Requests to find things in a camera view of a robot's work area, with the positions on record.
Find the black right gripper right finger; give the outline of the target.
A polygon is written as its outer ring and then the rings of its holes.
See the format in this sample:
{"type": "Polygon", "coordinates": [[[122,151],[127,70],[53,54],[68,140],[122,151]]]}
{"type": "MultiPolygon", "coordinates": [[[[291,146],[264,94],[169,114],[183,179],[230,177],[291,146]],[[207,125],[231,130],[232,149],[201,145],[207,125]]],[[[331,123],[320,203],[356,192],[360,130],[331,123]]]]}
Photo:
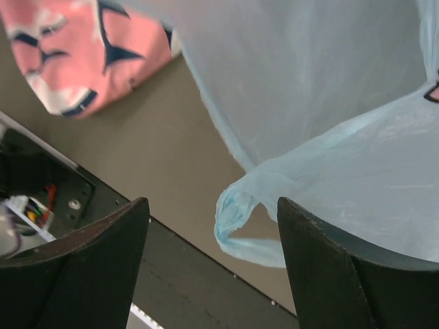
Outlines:
{"type": "Polygon", "coordinates": [[[301,328],[438,327],[438,263],[369,243],[286,197],[277,219],[301,328]]]}

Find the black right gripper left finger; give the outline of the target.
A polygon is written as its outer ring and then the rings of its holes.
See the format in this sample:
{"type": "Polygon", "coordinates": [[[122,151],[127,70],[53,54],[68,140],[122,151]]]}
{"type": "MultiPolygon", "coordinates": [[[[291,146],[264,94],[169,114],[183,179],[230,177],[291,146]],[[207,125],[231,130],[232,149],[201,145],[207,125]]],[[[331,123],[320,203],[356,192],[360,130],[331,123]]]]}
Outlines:
{"type": "Polygon", "coordinates": [[[2,328],[125,328],[150,219],[140,197],[1,261],[2,328]]]}

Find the light blue cartoon plastic bag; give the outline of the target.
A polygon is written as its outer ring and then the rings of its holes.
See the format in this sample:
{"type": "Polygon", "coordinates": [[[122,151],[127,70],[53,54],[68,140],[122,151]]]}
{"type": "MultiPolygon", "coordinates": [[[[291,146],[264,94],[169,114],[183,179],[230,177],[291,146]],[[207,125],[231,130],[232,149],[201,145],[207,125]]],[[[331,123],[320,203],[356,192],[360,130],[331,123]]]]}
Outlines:
{"type": "Polygon", "coordinates": [[[437,1],[129,1],[170,26],[245,170],[218,198],[223,252],[285,266],[237,238],[287,197],[380,247],[438,260],[437,1]]]}

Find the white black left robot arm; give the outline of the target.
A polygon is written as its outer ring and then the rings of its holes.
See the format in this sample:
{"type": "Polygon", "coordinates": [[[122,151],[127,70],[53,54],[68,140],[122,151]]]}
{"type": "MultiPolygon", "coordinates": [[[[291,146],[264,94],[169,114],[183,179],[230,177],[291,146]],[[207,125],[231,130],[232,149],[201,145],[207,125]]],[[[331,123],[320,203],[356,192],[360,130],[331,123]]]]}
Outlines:
{"type": "Polygon", "coordinates": [[[1,257],[23,249],[23,237],[53,219],[54,193],[49,158],[14,150],[1,141],[1,257]]]}

